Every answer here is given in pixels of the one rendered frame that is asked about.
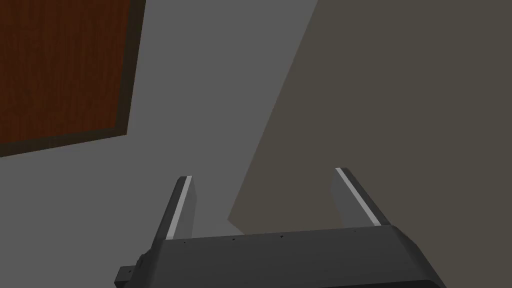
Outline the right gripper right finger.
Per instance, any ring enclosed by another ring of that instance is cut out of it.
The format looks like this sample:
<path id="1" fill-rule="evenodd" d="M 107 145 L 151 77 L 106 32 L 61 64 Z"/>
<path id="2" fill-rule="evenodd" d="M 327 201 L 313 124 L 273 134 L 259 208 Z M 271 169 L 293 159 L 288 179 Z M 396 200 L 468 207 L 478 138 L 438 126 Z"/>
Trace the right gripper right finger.
<path id="1" fill-rule="evenodd" d="M 348 168 L 335 168 L 330 192 L 343 228 L 391 224 Z"/>

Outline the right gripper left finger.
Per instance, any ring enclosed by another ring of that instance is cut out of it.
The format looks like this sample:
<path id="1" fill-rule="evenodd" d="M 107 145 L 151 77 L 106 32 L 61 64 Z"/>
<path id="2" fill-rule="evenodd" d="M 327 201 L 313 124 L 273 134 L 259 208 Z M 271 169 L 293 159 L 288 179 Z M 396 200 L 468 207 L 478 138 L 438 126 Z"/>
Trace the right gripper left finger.
<path id="1" fill-rule="evenodd" d="M 190 239 L 193 234 L 196 206 L 197 193 L 193 177 L 179 177 L 159 223 L 153 244 L 158 245 L 165 240 Z"/>

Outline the brown wooden door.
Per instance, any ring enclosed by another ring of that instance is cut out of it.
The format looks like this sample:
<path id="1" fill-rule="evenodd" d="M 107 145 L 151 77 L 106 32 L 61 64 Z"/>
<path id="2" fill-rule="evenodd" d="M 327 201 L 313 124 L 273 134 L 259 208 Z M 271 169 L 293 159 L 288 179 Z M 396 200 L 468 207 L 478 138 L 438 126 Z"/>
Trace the brown wooden door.
<path id="1" fill-rule="evenodd" d="M 0 0 L 0 143 L 113 128 L 130 0 Z"/>

